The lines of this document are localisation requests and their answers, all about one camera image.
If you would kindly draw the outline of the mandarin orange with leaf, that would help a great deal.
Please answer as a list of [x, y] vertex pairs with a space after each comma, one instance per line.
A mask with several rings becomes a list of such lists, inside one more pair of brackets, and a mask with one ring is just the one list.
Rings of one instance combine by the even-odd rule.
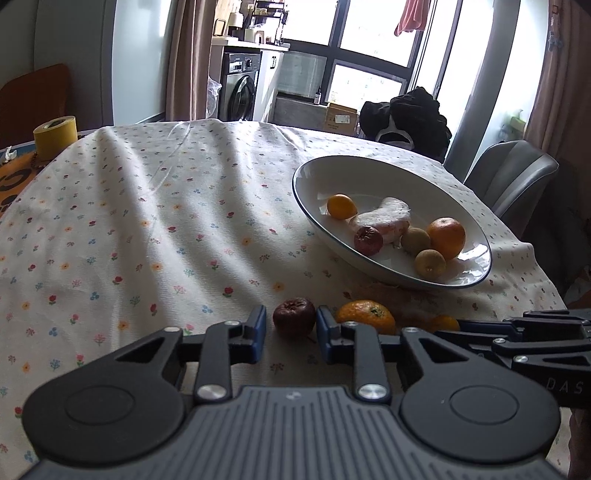
[[345, 305], [335, 313], [335, 321], [345, 323], [355, 321], [374, 327], [379, 334], [395, 335], [396, 320], [384, 305], [372, 300], [356, 300]]

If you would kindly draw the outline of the wrapped pink sausage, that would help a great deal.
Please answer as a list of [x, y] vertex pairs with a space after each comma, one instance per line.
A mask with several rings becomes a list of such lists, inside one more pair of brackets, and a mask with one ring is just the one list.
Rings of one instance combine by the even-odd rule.
[[382, 234], [385, 244], [398, 244], [410, 225], [410, 206], [394, 197], [386, 197], [378, 208], [360, 213], [349, 220], [349, 227], [353, 232], [363, 226], [376, 228]]

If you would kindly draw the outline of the yellow tape roll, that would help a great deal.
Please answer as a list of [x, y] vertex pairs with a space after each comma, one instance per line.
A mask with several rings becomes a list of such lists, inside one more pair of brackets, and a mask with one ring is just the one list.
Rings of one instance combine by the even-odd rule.
[[76, 118], [62, 116], [33, 130], [35, 149], [41, 161], [51, 161], [78, 140]]

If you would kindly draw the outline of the white refrigerator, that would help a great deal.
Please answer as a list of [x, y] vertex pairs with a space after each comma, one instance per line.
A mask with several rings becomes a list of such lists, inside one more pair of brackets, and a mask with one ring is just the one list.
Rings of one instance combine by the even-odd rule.
[[68, 67], [79, 130], [164, 118], [171, 0], [40, 1], [34, 67]]

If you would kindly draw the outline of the clear plastic bag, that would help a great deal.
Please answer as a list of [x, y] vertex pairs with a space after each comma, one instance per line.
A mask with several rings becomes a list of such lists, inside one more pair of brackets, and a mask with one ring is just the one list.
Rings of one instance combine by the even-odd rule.
[[207, 92], [206, 92], [206, 107], [205, 107], [205, 117], [212, 118], [216, 116], [218, 102], [219, 102], [219, 93], [221, 93], [222, 85], [217, 81], [213, 80], [211, 77], [207, 78]]

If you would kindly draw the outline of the brown kiwi fruit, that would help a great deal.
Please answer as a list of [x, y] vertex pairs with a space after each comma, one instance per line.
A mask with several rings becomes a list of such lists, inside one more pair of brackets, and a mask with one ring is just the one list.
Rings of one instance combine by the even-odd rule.
[[414, 266], [422, 278], [435, 281], [445, 273], [447, 261], [439, 251], [425, 249], [416, 256]]
[[401, 246], [407, 253], [416, 257], [422, 251], [431, 248], [431, 237], [421, 228], [408, 227], [401, 238]]

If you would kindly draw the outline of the floral white tablecloth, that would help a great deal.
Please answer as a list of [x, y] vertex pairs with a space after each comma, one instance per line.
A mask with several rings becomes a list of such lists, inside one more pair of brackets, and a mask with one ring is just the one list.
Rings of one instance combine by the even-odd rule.
[[444, 315], [563, 307], [532, 246], [435, 161], [270, 124], [104, 127], [50, 163], [1, 220], [2, 477], [36, 460], [21, 415], [45, 382], [167, 326], [197, 334], [294, 297], [338, 308], [373, 283], [332, 254], [294, 200], [294, 170], [328, 155], [432, 180], [483, 228], [491, 273], [471, 289], [427, 291]]

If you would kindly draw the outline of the dark grey chair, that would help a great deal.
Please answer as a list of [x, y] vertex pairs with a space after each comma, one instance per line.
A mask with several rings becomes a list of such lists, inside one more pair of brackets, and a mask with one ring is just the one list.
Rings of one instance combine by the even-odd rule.
[[464, 184], [521, 238], [558, 162], [525, 140], [489, 147]]

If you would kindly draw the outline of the cardboard box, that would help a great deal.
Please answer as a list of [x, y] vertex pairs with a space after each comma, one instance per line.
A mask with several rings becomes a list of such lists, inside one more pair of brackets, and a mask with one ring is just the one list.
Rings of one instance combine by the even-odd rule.
[[355, 108], [329, 103], [325, 110], [322, 130], [339, 135], [356, 136], [358, 112]]

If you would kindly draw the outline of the orange wooden chair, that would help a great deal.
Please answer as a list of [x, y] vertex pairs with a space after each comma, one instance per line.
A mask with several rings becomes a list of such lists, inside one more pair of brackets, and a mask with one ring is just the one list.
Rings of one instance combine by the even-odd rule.
[[40, 124], [64, 116], [70, 93], [70, 72], [56, 64], [17, 77], [0, 91], [2, 148], [33, 140]]

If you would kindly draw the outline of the small orange kumquat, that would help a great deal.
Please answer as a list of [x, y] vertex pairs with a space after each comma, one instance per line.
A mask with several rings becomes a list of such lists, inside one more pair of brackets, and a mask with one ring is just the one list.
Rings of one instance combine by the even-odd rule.
[[337, 220], [348, 220], [358, 214], [355, 202], [345, 194], [332, 195], [327, 201], [329, 216]]

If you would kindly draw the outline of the small round orange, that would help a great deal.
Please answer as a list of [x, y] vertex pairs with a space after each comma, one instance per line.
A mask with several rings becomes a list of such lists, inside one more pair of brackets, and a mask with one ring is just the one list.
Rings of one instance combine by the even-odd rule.
[[427, 330], [431, 333], [437, 331], [459, 331], [459, 322], [452, 316], [438, 315], [428, 321]]

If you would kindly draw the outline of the silver washing machine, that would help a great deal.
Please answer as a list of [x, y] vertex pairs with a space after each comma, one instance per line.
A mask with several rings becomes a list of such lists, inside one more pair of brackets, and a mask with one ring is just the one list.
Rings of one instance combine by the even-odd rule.
[[226, 52], [221, 64], [221, 94], [218, 119], [224, 122], [250, 121], [256, 104], [260, 53]]

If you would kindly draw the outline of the white bowl with dark rim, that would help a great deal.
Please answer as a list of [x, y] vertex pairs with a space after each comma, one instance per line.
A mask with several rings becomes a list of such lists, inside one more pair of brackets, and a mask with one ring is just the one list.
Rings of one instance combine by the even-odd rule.
[[326, 156], [294, 172], [294, 198], [336, 255], [388, 284], [475, 286], [492, 252], [470, 213], [434, 182], [382, 160]]

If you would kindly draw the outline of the red hanging garment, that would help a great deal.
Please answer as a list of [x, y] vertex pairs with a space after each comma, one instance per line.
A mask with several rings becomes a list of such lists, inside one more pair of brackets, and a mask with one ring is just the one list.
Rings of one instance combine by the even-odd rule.
[[430, 0], [407, 0], [394, 35], [424, 31], [429, 18], [430, 4]]

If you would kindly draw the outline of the pink brown curtain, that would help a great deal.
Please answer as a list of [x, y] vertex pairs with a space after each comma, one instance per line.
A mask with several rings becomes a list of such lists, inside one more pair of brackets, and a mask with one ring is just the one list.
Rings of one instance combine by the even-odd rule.
[[215, 1], [177, 1], [168, 57], [165, 118], [204, 119]]

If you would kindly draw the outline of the white kitchen cabinet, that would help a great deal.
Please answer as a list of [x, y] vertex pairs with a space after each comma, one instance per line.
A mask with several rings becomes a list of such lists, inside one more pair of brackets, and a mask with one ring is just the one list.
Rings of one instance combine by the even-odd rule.
[[253, 121], [269, 122], [273, 117], [280, 68], [286, 54], [287, 50], [262, 50], [259, 80], [256, 85], [256, 101], [254, 102], [252, 115]]

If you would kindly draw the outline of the dark red small apple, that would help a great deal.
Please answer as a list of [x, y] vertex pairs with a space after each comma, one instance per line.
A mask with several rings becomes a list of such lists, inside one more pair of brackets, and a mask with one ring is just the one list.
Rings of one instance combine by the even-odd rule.
[[353, 245], [356, 251], [365, 256], [372, 257], [382, 250], [384, 239], [376, 228], [363, 226], [356, 230], [356, 234], [353, 236]]

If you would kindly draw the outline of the black clothes pile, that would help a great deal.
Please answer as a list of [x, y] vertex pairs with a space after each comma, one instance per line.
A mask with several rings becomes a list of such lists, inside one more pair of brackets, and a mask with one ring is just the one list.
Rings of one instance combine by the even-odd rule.
[[439, 102], [423, 87], [388, 102], [363, 104], [359, 124], [363, 137], [397, 146], [442, 162], [452, 133]]

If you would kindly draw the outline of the large orange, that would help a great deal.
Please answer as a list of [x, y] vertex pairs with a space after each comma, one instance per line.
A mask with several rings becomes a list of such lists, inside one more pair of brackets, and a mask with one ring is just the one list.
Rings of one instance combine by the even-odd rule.
[[458, 257], [466, 243], [464, 226], [452, 217], [434, 220], [427, 228], [431, 248], [437, 250], [449, 261]]

